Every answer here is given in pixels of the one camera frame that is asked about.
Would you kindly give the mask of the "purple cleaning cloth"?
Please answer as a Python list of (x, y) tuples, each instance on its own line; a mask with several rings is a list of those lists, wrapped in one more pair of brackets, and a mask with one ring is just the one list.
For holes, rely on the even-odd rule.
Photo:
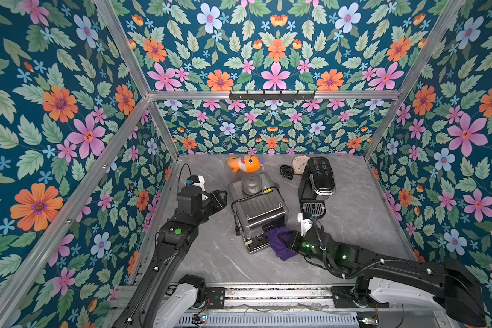
[(270, 247), (280, 260), (287, 261), (297, 255), (295, 251), (287, 246), (290, 242), (291, 230), (285, 225), (268, 231), (265, 236)]

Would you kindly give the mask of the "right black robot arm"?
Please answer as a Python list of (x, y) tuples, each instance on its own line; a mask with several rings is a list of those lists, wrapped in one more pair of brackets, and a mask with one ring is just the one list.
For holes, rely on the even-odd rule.
[(377, 303), (371, 280), (384, 279), (427, 292), (446, 314), (465, 325), (483, 327), (486, 312), (479, 280), (459, 261), (416, 262), (385, 256), (356, 245), (340, 243), (316, 227), (305, 234), (291, 230), (278, 238), (283, 245), (343, 280), (355, 280), (351, 297), (358, 305)]

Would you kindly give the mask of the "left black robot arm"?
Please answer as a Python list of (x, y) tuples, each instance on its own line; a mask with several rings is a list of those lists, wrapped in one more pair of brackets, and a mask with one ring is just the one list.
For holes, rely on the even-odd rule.
[(210, 193), (195, 185), (177, 194), (177, 209), (155, 236), (152, 260), (122, 314), (112, 327), (151, 327), (160, 302), (180, 263), (199, 235), (199, 226), (225, 209), (228, 192)]

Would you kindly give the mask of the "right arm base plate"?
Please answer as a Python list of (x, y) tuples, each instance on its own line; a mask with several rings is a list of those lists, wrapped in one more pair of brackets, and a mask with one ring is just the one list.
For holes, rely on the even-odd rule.
[(333, 286), (330, 288), (335, 308), (389, 308), (389, 303), (375, 301), (356, 286)]

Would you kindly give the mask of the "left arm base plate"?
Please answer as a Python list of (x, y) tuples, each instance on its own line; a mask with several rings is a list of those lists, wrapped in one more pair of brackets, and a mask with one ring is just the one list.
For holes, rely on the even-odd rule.
[(179, 284), (171, 299), (190, 310), (222, 309), (225, 291), (222, 287), (202, 288), (192, 284)]

